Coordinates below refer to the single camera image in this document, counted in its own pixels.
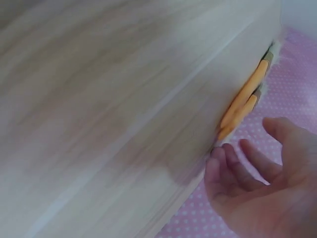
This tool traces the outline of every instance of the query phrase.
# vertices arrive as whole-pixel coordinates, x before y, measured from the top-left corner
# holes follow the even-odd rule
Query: finger
[[[240,188],[237,179],[227,166],[226,154],[222,147],[216,147],[211,152],[211,158],[219,161],[220,183],[224,186],[229,196],[238,196],[246,191]]]
[[[222,146],[225,150],[227,165],[231,169],[233,175],[236,177],[238,183],[247,191],[253,191],[255,189],[265,186],[264,183],[256,180],[240,162],[234,148],[230,144],[224,144]]]
[[[260,175],[269,183],[272,183],[282,172],[282,166],[272,162],[264,154],[258,151],[248,140],[241,140],[240,146]]]
[[[227,168],[225,152],[221,147],[215,147],[211,152],[211,158],[217,159],[220,162],[220,170],[224,171]]]
[[[220,215],[226,215],[226,203],[230,199],[226,188],[220,183],[220,162],[211,158],[206,163],[205,188],[213,209]]]
[[[264,118],[263,127],[269,135],[281,144],[284,143],[290,133],[299,128],[287,118]]]

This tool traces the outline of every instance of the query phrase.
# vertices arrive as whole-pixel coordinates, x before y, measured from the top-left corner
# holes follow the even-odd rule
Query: wooden furniture
[[[0,8],[3,238],[153,237],[280,28],[279,0]]]

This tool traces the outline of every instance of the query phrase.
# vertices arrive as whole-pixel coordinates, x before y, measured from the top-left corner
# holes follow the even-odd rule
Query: hand
[[[283,166],[240,141],[265,185],[231,145],[215,148],[205,172],[210,204],[241,238],[317,237],[317,136],[285,118],[264,119],[263,126],[282,144]]]

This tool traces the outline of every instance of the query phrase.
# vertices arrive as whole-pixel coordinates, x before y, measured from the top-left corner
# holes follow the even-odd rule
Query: pink polka dot fabric
[[[299,126],[317,133],[317,42],[289,29],[281,59],[266,79],[268,92],[243,121],[230,143],[243,163],[259,175],[243,157],[237,144],[251,140],[262,152],[281,163],[281,146],[262,128],[263,117],[288,117]],[[196,188],[156,238],[236,238],[210,207],[204,184]]]

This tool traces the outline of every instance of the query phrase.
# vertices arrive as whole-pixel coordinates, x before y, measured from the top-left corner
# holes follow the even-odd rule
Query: light wood panel
[[[278,0],[0,3],[0,236],[153,237],[202,178]]]

